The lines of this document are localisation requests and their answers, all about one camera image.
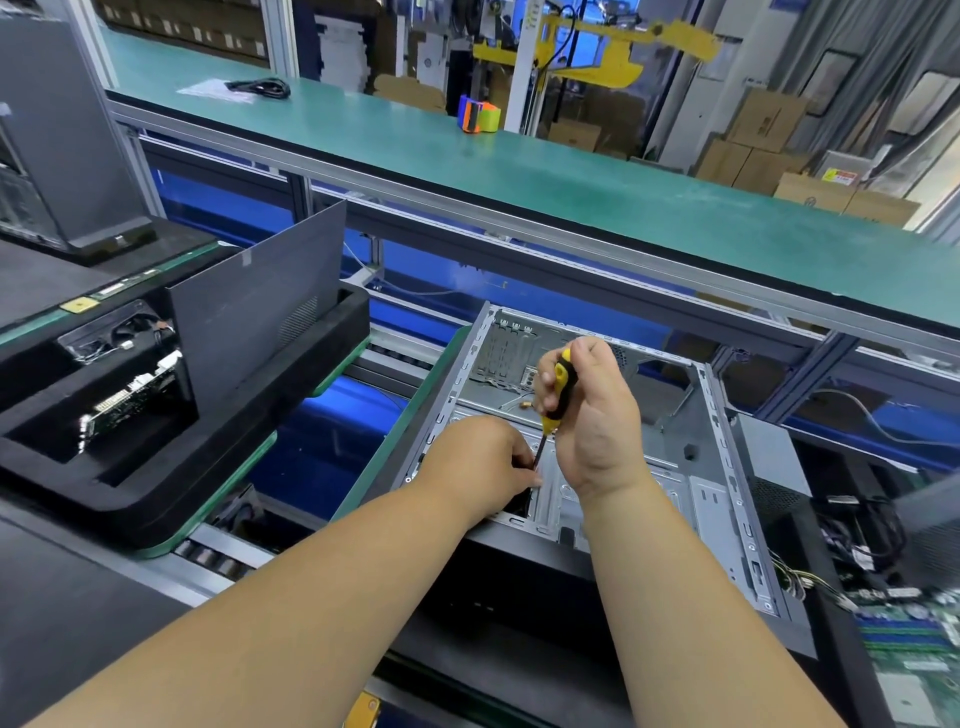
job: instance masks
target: black cable bundle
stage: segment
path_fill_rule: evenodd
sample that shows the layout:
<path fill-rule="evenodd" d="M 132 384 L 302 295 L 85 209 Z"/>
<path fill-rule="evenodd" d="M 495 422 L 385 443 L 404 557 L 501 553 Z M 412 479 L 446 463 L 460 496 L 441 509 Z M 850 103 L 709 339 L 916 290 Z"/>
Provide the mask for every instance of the black cable bundle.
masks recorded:
<path fill-rule="evenodd" d="M 277 78 L 257 79 L 256 81 L 228 81 L 226 87 L 231 91 L 255 93 L 268 99 L 290 98 L 290 85 Z"/>

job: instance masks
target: metal bracket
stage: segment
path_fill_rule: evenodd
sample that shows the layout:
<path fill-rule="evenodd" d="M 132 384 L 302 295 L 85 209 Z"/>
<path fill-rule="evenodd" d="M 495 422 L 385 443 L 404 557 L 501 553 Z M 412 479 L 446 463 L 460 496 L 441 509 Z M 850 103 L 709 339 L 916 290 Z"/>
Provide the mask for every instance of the metal bracket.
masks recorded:
<path fill-rule="evenodd" d="M 804 362 L 787 375 L 754 413 L 754 417 L 774 425 L 785 422 L 813 394 L 829 371 L 853 352 L 859 343 L 860 339 L 856 336 L 831 331 L 810 350 Z"/>

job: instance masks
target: yellow screwdriver handle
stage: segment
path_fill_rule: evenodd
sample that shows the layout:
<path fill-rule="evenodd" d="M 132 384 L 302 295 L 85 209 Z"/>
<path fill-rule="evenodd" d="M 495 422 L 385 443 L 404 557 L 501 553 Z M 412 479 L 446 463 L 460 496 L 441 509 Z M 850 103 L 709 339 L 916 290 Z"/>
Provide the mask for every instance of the yellow screwdriver handle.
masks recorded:
<path fill-rule="evenodd" d="M 577 383 L 577 370 L 573 368 L 570 361 L 570 348 L 564 349 L 560 359 L 553 365 L 553 371 L 557 379 L 553 384 L 554 394 L 557 395 L 557 406 L 550 412 L 543 414 L 540 420 L 543 425 L 543 435 L 552 435 L 566 414 L 566 409 L 570 406 L 570 397 L 573 394 L 573 387 Z"/>

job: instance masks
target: green edge trim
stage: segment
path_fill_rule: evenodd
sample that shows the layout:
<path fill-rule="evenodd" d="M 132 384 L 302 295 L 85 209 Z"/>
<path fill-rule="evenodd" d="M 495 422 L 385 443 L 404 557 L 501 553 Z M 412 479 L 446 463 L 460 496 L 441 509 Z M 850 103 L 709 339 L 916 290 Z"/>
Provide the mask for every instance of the green edge trim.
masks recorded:
<path fill-rule="evenodd" d="M 360 476 L 356 479 L 356 482 L 353 483 L 353 487 L 350 488 L 349 493 L 347 493 L 343 501 L 337 507 L 336 513 L 334 513 L 333 517 L 330 519 L 331 523 L 341 519 L 347 513 L 350 513 L 358 505 L 360 505 L 360 501 L 363 499 L 363 496 L 367 494 L 367 491 L 370 489 L 371 485 L 373 485 L 373 480 L 376 478 L 377 474 L 380 472 L 380 469 L 387 461 L 390 453 L 393 452 L 394 448 L 396 447 L 396 443 L 399 442 L 400 437 L 406 431 L 407 427 L 410 426 L 411 421 L 414 419 L 414 415 L 417 414 L 417 411 L 423 405 L 423 401 L 426 400 L 430 392 L 433 391 L 434 387 L 437 386 L 437 383 L 441 378 L 441 372 L 444 370 L 446 363 L 451 359 L 456 358 L 457 354 L 460 352 L 460 349 L 463 347 L 464 340 L 467 338 L 469 331 L 470 327 L 461 327 L 455 334 L 453 334 L 453 338 L 450 339 L 450 343 L 446 345 L 446 349 L 444 349 L 444 352 L 440 355 L 440 358 L 437 359 L 437 363 L 434 364 L 433 369 L 430 370 L 430 374 L 426 376 L 426 378 L 423 380 L 423 384 L 417 388 L 414 396 L 410 398 L 410 402 L 406 407 L 403 408 L 403 411 L 400 413 L 400 416 L 397 418 L 394 426 L 390 428 L 390 432 L 388 432 L 387 436 L 383 438 L 383 442 L 380 444 L 380 447 L 376 449 L 376 452 L 373 454 L 370 462 L 367 463 L 367 467 L 363 469 L 363 472 L 360 473 Z"/>
<path fill-rule="evenodd" d="M 147 268 L 146 270 L 148 271 L 156 270 L 156 271 L 159 271 L 160 273 L 166 273 L 167 271 L 173 268 L 176 268 L 178 265 L 185 263 L 187 260 L 190 260 L 191 258 L 195 258 L 198 255 L 203 255 L 204 253 L 208 253 L 209 251 L 212 251 L 214 248 L 217 248 L 219 246 L 220 246 L 220 243 L 208 243 L 202 246 L 201 248 L 197 248 L 192 251 L 187 251 L 186 253 L 182 255 L 178 255 L 177 257 L 171 260 L 168 260 L 165 263 L 161 263 L 160 265 L 155 265 L 153 268 Z M 133 276 L 130 276 L 129 280 L 132 281 L 131 285 L 137 285 L 143 280 L 152 278 L 152 276 L 144 277 L 143 273 L 144 271 L 141 271 L 138 274 L 134 274 Z M 103 298 L 98 298 L 97 301 L 105 301 L 107 298 L 109 298 L 109 296 L 115 296 L 121 291 L 127 290 L 127 288 L 129 287 L 130 287 L 129 285 L 124 285 L 120 288 L 117 288 L 115 291 L 111 291 L 108 296 L 104 296 Z M 43 328 L 48 324 L 53 324 L 55 321 L 59 321 L 60 319 L 63 319 L 63 318 L 66 318 L 67 316 L 72 316 L 72 315 L 73 315 L 72 313 L 68 311 L 64 311 L 62 308 L 55 308 L 52 311 L 48 311 L 47 313 L 36 316 L 35 318 L 31 319 L 25 324 L 21 324 L 16 328 L 11 328 L 6 333 L 0 333 L 0 347 L 2 347 L 4 344 L 10 343 L 11 341 L 13 341 L 13 339 L 20 338 L 24 334 L 28 334 L 31 331 L 36 331 L 38 328 Z"/>
<path fill-rule="evenodd" d="M 223 498 L 223 496 L 225 496 L 241 478 L 247 476 L 247 473 L 249 473 L 253 466 L 260 461 L 260 458 L 267 453 L 267 450 L 274 446 L 275 442 L 276 430 L 271 432 L 270 436 L 260 443 L 260 446 L 251 453 L 250 457 L 244 460 L 240 467 L 233 471 L 233 475 L 224 481 L 224 484 L 217 489 L 217 492 L 207 499 L 206 503 L 200 507 L 200 510 L 197 511 L 190 518 L 190 520 L 187 521 L 179 531 L 177 531 L 177 533 L 164 541 L 162 544 L 154 546 L 153 548 L 144 548 L 143 550 L 135 551 L 132 555 L 133 558 L 156 559 L 157 556 L 163 556 L 166 553 L 170 553 L 170 551 L 177 544 L 179 544 L 181 541 L 183 541 L 183 539 L 193 532 L 194 528 L 200 525 L 200 522 L 210 514 L 210 511 L 216 507 L 217 503 L 220 502 L 220 499 Z"/>
<path fill-rule="evenodd" d="M 370 343 L 370 335 L 367 334 L 367 338 L 357 344 L 356 348 L 347 354 L 347 358 L 344 359 L 340 364 L 337 365 L 337 368 L 334 369 L 330 374 L 326 376 L 326 379 L 317 385 L 317 388 L 313 390 L 311 397 L 319 397 L 323 394 L 327 388 L 333 383 L 333 380 L 340 376 L 343 372 L 347 370 L 347 367 L 356 361 L 357 357 L 364 352 L 367 348 L 367 345 Z"/>

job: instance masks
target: yellow machine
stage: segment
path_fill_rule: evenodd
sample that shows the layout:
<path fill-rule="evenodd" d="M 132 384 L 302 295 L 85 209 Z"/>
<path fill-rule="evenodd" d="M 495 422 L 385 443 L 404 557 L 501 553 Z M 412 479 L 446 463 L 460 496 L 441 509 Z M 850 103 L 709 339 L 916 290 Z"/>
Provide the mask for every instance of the yellow machine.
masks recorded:
<path fill-rule="evenodd" d="M 557 49 L 557 34 L 561 28 L 569 32 L 589 33 L 605 38 L 599 65 L 563 66 L 544 68 L 551 62 Z M 554 76 L 606 88 L 625 88 L 639 78 L 643 65 L 630 62 L 630 49 L 634 43 L 662 43 L 688 53 L 700 61 L 712 61 L 720 52 L 720 40 L 711 33 L 696 28 L 682 20 L 672 23 L 653 23 L 646 30 L 629 30 L 582 20 L 547 14 L 540 23 L 540 39 L 534 56 L 537 68 L 548 70 Z M 503 65 L 516 65 L 516 51 L 487 43 L 473 44 L 473 57 Z"/>

